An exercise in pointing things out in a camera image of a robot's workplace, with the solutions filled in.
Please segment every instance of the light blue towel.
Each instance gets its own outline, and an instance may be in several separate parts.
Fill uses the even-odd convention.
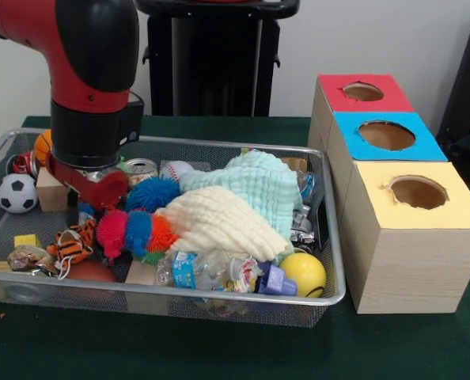
[[[194,170],[180,178],[182,193],[207,186],[228,188],[261,214],[287,241],[290,240],[293,210],[302,202],[297,174],[273,154],[252,150],[232,159],[224,169]]]

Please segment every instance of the small yellow block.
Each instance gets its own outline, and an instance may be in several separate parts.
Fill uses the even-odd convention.
[[[13,246],[16,248],[19,245],[32,245],[34,247],[43,248],[35,234],[15,236],[13,238]]]

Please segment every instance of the cream towel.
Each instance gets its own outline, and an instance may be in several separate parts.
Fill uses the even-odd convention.
[[[265,218],[221,186],[186,192],[156,212],[170,221],[180,237],[172,250],[202,253],[222,249],[272,261],[291,249]]]

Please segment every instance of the yellow ball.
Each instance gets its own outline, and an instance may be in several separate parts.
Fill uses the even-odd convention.
[[[308,253],[289,255],[279,265],[287,279],[297,283],[298,297],[319,297],[327,284],[327,273],[322,263]]]

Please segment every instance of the soccer ball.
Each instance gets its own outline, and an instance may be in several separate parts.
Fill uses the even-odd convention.
[[[9,174],[0,186],[0,207],[12,214],[31,211],[38,204],[35,180],[27,174]]]

